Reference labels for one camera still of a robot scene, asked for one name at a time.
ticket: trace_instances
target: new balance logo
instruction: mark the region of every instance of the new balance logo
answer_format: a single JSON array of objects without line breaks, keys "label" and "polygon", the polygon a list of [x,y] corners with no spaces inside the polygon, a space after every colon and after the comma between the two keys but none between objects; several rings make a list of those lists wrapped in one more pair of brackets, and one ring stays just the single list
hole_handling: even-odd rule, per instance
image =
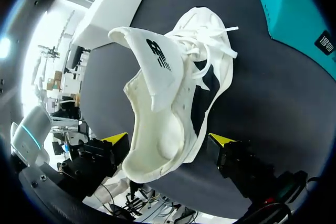
[{"label": "new balance logo", "polygon": [[166,57],[164,56],[161,48],[158,46],[158,44],[155,41],[151,41],[149,39],[146,40],[147,44],[149,45],[149,47],[151,48],[151,50],[153,51],[153,53],[155,55],[158,55],[158,63],[160,64],[160,67],[162,68],[166,68],[169,71],[172,71],[169,64],[166,62]]}]

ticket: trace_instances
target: dark gray mat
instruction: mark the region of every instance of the dark gray mat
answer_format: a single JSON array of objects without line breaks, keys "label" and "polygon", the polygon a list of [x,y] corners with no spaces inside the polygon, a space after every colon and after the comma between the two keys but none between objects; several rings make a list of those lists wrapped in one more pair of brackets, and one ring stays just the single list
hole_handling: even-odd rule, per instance
[{"label": "dark gray mat", "polygon": [[[229,33],[238,52],[233,83],[216,101],[208,130],[251,140],[252,150],[273,163],[277,174],[303,169],[319,175],[336,126],[335,81],[307,56],[269,38],[259,0],[143,0],[132,27],[164,34],[194,6],[210,8],[226,27],[239,26]],[[81,110],[97,137],[124,131],[132,136],[134,115],[123,87],[138,69],[132,52],[119,45],[91,52]],[[193,163],[150,185],[211,215],[239,218],[250,205],[229,179],[221,177],[204,146]]]}]

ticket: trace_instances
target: shoe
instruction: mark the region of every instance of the shoe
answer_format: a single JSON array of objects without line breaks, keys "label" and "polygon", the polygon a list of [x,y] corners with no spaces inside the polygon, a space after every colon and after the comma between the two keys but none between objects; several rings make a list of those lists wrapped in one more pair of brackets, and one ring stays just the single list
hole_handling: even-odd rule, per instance
[{"label": "shoe", "polygon": [[[112,41],[133,51],[140,65],[124,87],[135,114],[130,152],[122,164],[129,179],[148,183],[194,160],[209,111],[232,82],[237,52],[226,31],[234,29],[226,29],[216,14],[202,7],[184,14],[164,36],[129,27],[109,32]],[[204,68],[199,70],[198,63]],[[193,102],[194,95],[196,88],[211,91],[203,81],[209,70],[219,85],[196,131],[191,115],[199,104]]]}]

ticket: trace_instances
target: cardboard box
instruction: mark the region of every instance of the cardboard box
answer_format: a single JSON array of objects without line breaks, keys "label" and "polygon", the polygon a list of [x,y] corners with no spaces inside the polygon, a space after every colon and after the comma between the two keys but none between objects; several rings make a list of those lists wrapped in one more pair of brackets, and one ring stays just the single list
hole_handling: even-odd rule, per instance
[{"label": "cardboard box", "polygon": [[268,32],[304,53],[336,79],[336,45],[314,0],[260,0]]},{"label": "cardboard box", "polygon": [[61,71],[55,71],[54,80],[61,80],[62,79],[62,72]]},{"label": "cardboard box", "polygon": [[61,81],[60,80],[54,80],[54,86],[53,89],[61,89]]},{"label": "cardboard box", "polygon": [[54,80],[53,79],[48,79],[47,90],[53,90],[53,87],[54,87]]}]

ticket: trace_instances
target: shoelace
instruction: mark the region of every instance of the shoelace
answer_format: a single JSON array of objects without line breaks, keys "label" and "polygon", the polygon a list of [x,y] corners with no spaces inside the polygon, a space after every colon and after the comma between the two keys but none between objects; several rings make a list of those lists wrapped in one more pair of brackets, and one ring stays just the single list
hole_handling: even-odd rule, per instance
[{"label": "shoelace", "polygon": [[202,70],[192,74],[193,79],[198,79],[204,77],[211,66],[211,48],[216,48],[217,50],[220,50],[232,58],[237,57],[237,53],[233,51],[228,45],[226,45],[223,41],[219,42],[216,40],[216,38],[222,36],[223,33],[237,29],[237,26],[225,29],[208,29],[206,27],[200,27],[195,30],[174,30],[167,33],[165,36],[177,41],[181,46],[183,54],[191,57],[193,61],[197,61],[197,57],[199,57],[201,53],[199,48],[204,46],[206,50],[206,65]]}]

